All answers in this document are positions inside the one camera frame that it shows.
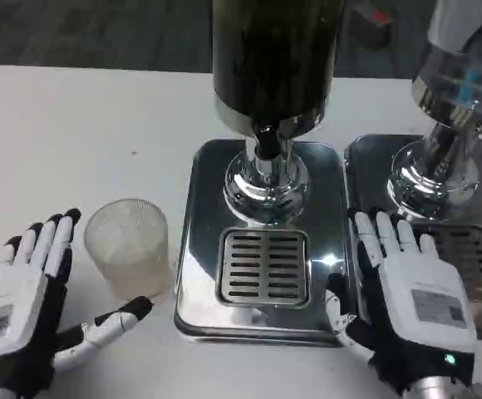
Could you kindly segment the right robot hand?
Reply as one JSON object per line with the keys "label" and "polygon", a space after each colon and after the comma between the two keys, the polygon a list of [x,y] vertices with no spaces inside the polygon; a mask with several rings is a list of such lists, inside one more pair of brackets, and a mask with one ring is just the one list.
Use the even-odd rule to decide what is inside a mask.
{"label": "right robot hand", "polygon": [[401,398],[476,398],[477,332],[456,267],[405,219],[355,211],[351,222],[367,317],[346,310],[330,276],[325,308],[339,343]]}

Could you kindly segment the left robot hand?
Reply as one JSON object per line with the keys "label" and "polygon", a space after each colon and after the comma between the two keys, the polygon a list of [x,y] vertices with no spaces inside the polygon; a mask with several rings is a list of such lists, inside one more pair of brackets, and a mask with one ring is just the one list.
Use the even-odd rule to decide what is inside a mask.
{"label": "left robot hand", "polygon": [[71,274],[77,208],[11,237],[0,259],[0,398],[33,398],[54,376],[83,365],[153,309],[145,296],[65,331],[59,329]]}

